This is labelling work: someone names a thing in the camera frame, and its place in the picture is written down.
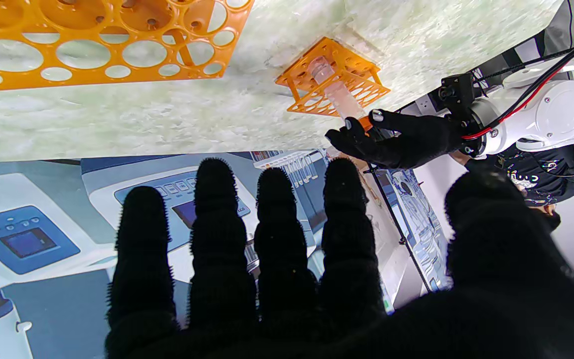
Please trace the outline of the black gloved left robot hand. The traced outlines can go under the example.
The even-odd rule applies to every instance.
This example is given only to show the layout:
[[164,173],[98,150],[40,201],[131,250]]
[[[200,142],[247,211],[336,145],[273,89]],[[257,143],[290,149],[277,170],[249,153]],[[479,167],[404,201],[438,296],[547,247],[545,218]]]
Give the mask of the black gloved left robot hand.
[[325,137],[340,152],[388,170],[413,170],[465,143],[461,125],[450,116],[412,116],[374,109],[368,120],[373,129],[399,135],[374,140],[366,135],[360,121],[348,117],[344,127],[328,130]]

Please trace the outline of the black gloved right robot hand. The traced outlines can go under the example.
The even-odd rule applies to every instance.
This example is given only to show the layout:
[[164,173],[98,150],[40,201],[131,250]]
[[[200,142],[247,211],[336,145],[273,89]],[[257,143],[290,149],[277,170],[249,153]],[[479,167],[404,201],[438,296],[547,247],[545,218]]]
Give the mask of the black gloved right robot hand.
[[512,182],[466,173],[446,195],[447,290],[385,311],[368,200],[352,161],[326,169],[320,280],[287,175],[258,179],[257,279],[233,173],[197,173],[189,322],[178,324],[168,218],[149,186],[126,195],[109,288],[108,359],[574,359],[574,271]]

